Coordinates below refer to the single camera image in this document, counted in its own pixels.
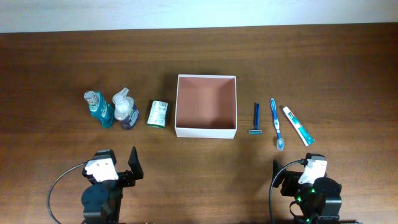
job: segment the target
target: white wall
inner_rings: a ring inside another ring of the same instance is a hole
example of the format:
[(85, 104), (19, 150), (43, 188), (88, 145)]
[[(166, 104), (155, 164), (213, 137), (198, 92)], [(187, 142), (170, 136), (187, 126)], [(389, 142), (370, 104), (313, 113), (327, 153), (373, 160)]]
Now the white wall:
[(0, 0), (0, 32), (397, 21), (398, 0)]

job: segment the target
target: wooden table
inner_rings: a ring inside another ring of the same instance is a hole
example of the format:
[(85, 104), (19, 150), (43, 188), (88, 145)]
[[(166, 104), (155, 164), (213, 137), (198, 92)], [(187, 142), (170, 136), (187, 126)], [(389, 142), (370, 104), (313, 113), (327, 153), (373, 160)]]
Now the wooden table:
[[(65, 170), (114, 149), (128, 169), (136, 146), (144, 179), (124, 190), (120, 222), (268, 223), (272, 161), (323, 154), (343, 185), (342, 219), (398, 220), (398, 24), (115, 30), (0, 35), (0, 223), (52, 223), (46, 194)], [(235, 75), (234, 139), (185, 139), (146, 126), (150, 100), (175, 101), (179, 73)], [(104, 129), (83, 94), (107, 102), (130, 89), (141, 118)], [(279, 111), (274, 146), (269, 99), (295, 113), (316, 142), (305, 147)], [(262, 105), (252, 136), (253, 103)], [(303, 170), (297, 166), (293, 170)], [(52, 208), (80, 223), (81, 170), (56, 185)], [(274, 191), (278, 219), (292, 198)]]

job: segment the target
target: white box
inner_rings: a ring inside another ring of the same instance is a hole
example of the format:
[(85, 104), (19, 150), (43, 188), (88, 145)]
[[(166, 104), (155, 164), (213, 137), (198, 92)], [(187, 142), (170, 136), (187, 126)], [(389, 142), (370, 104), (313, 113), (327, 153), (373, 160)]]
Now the white box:
[(236, 77), (178, 75), (174, 127), (177, 137), (234, 138)]

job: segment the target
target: teal and white tube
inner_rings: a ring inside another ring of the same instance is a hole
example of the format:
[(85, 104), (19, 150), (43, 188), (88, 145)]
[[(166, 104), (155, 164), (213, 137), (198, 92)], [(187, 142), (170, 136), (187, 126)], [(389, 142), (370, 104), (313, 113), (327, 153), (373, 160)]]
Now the teal and white tube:
[(300, 121), (294, 116), (291, 110), (285, 106), (284, 113), (287, 116), (287, 119), (292, 123), (294, 129), (300, 136), (301, 140), (304, 142), (305, 146), (311, 145), (315, 140), (311, 137), (311, 135), (305, 130), (305, 128), (301, 125)]

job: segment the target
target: teal bottle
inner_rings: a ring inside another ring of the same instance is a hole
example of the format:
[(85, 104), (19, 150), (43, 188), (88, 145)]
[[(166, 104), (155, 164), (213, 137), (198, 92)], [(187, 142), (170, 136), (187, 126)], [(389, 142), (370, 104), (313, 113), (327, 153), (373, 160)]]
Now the teal bottle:
[(87, 91), (85, 99), (93, 117), (98, 119), (102, 127), (109, 128), (113, 124), (114, 111), (110, 104), (106, 104), (104, 96), (99, 91)]

